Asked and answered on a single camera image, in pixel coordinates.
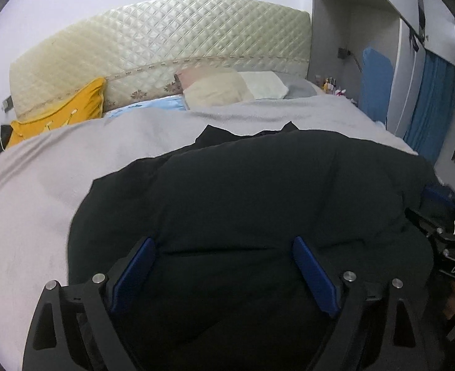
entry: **blue gripper pad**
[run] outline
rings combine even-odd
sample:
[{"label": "blue gripper pad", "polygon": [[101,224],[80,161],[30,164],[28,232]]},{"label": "blue gripper pad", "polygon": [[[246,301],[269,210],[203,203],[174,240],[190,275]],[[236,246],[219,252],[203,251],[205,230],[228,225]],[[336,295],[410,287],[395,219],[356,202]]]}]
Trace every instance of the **blue gripper pad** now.
[{"label": "blue gripper pad", "polygon": [[127,313],[155,261],[155,242],[146,239],[114,285],[109,313]]},{"label": "blue gripper pad", "polygon": [[455,193],[449,186],[428,185],[424,188],[422,196],[434,201],[441,201],[449,208],[455,208]]},{"label": "blue gripper pad", "polygon": [[341,310],[341,286],[332,282],[301,237],[293,242],[293,258],[321,311],[335,318]]}]

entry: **black jacket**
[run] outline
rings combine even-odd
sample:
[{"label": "black jacket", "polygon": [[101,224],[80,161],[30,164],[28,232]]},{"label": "black jacket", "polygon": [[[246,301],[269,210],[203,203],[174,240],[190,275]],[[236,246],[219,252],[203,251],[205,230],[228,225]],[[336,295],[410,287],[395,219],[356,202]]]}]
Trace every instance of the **black jacket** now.
[{"label": "black jacket", "polygon": [[[437,183],[421,157],[336,132],[193,145],[94,181],[71,225],[70,284],[107,272],[137,240],[158,257],[122,339],[151,370],[303,370],[326,327],[291,258],[301,236],[337,273],[421,289],[432,251],[405,218]],[[448,221],[442,213],[432,213]]]}]

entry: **beige pillow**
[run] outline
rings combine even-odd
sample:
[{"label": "beige pillow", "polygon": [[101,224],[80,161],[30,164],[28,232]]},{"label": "beige pillow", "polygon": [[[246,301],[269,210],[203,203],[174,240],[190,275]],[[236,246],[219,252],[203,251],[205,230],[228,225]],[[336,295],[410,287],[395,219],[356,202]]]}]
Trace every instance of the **beige pillow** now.
[{"label": "beige pillow", "polygon": [[177,74],[190,109],[283,98],[288,88],[272,71],[238,73],[232,68],[187,68]]}]

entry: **wall socket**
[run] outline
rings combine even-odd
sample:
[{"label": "wall socket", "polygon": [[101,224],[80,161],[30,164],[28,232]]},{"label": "wall socket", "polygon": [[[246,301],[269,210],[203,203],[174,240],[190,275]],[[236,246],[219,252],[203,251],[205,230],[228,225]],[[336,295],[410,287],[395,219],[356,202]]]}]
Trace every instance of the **wall socket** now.
[{"label": "wall socket", "polygon": [[13,98],[11,96],[5,98],[2,101],[2,110],[4,110],[4,113],[7,113],[9,110],[11,110],[14,107],[13,104]]},{"label": "wall socket", "polygon": [[337,58],[344,60],[347,56],[351,55],[351,51],[348,49],[343,49],[342,47],[337,48]]}]

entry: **quilted headboard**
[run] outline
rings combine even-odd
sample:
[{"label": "quilted headboard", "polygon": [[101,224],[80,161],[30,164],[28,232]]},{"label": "quilted headboard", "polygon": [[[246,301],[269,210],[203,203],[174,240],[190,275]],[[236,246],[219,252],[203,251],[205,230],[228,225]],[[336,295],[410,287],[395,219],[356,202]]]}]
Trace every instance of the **quilted headboard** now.
[{"label": "quilted headboard", "polygon": [[80,21],[27,51],[10,70],[18,118],[36,115],[104,76],[104,111],[174,89],[187,66],[306,76],[304,11],[255,0],[153,0]]}]

